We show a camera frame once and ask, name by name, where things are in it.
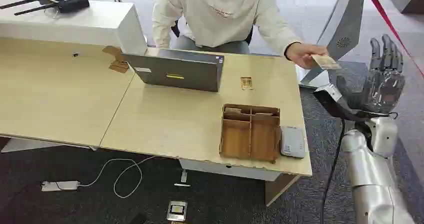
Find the person's left hand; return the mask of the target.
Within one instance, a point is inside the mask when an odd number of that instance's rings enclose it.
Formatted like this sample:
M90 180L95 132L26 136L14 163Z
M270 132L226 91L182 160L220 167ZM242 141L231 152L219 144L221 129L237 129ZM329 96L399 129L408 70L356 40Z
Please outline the person's left hand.
M324 46L295 42L286 48L284 55L299 67L309 70L317 66L312 55L328 56L329 53Z

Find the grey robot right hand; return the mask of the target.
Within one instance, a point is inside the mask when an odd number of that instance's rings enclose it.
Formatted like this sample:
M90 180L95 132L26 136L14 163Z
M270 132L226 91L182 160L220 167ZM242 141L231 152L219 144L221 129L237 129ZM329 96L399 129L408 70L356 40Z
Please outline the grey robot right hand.
M383 34L381 40L383 47L376 38L370 39L369 71L360 92L347 87L344 77L336 78L336 86L351 109L389 114L400 99L405 86L404 58L387 34Z

